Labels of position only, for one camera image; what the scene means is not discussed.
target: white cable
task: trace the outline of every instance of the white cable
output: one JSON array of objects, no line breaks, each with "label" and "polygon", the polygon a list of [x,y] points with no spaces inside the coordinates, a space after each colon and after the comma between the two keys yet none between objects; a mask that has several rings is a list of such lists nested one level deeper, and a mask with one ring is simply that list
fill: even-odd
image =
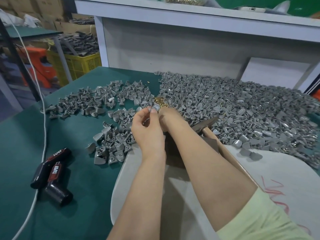
[{"label": "white cable", "polygon": [[[44,127],[44,147],[43,147],[43,152],[42,152],[42,159],[41,159],[41,162],[44,162],[45,161],[45,156],[46,156],[46,150],[47,150],[47,129],[46,129],[46,107],[45,107],[45,101],[43,100],[43,96],[42,96],[42,92],[41,92],[41,89],[40,89],[40,85],[39,85],[39,81],[38,81],[38,77],[37,77],[37,73],[36,73],[36,70],[31,62],[31,59],[30,59],[30,56],[29,56],[29,52],[27,51],[26,49],[26,46],[21,38],[21,35],[19,33],[19,31],[17,30],[16,26],[14,25],[13,21],[11,20],[10,16],[7,14],[8,18],[10,19],[11,23],[12,23],[12,26],[14,28],[14,30],[17,32],[18,36],[19,36],[19,39],[23,45],[23,48],[25,49],[26,51],[26,56],[28,57],[28,60],[30,62],[30,65],[31,65],[31,68],[33,70],[33,74],[34,74],[34,78],[35,78],[35,81],[36,81],[36,84],[38,86],[38,90],[39,90],[39,94],[40,94],[40,98],[41,98],[41,101],[42,101],[42,107],[43,107],[43,111],[44,111],[44,120],[43,120],[43,127]],[[29,210],[29,213],[24,221],[24,223],[22,224],[22,226],[20,227],[20,229],[18,230],[18,232],[15,234],[15,236],[12,238],[12,240],[16,240],[19,235],[21,234],[21,232],[23,231],[23,229],[26,227],[28,221],[30,220],[30,217],[34,211],[34,208],[35,208],[35,205],[36,205],[36,202],[37,202],[37,196],[38,196],[38,190],[35,191],[35,195],[34,195],[34,199],[33,199],[33,202],[32,202],[32,205],[31,205],[31,208]]]}]

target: green table surface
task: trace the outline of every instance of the green table surface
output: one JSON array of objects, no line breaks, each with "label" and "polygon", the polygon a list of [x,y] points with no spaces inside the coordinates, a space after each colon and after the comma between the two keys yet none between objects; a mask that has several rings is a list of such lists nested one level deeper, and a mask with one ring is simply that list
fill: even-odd
[{"label": "green table surface", "polygon": [[[78,88],[96,88],[112,80],[142,80],[152,94],[159,92],[159,76],[116,68],[98,67],[71,84],[45,98],[46,105],[57,104]],[[42,107],[36,103],[21,113],[0,123],[0,239],[10,240],[24,222],[35,190],[30,181],[41,162],[44,146]],[[136,108],[126,100],[125,108]],[[35,211],[18,239],[31,240],[105,240],[112,228],[110,202],[112,191],[121,169],[121,163],[111,166],[94,165],[94,155],[84,149],[94,142],[93,136],[103,129],[102,122],[115,122],[107,114],[98,117],[71,115],[65,121],[48,120],[48,147],[46,157],[59,149],[72,151],[64,182],[74,200],[65,207],[57,207],[45,194],[40,193]]]},{"label": "green table surface", "polygon": [[[50,38],[63,33],[60,31],[49,30],[44,28],[30,28],[21,26],[16,26],[16,28],[23,40]],[[9,26],[6,29],[11,38],[19,39],[18,33],[15,31],[14,27]],[[0,34],[0,42],[1,41],[3,41],[3,37]]]}]

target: metal table leg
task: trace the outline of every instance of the metal table leg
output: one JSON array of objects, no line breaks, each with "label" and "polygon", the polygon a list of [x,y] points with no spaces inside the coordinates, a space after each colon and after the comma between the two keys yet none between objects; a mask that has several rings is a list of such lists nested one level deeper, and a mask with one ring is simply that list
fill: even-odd
[{"label": "metal table leg", "polygon": [[63,69],[66,73],[66,78],[68,79],[69,83],[71,83],[72,82],[71,74],[70,74],[70,71],[68,68],[66,58],[64,57],[63,50],[61,48],[60,41],[57,36],[53,38],[53,41],[54,41],[54,45],[57,47],[57,51],[58,51],[59,57],[61,59]]},{"label": "metal table leg", "polygon": [[6,81],[4,80],[1,74],[0,74],[0,90],[15,110],[17,110],[18,112],[21,112],[23,110],[18,99],[16,98],[16,96],[14,96],[14,93],[11,91],[11,89],[9,88],[8,84],[6,83]]}]

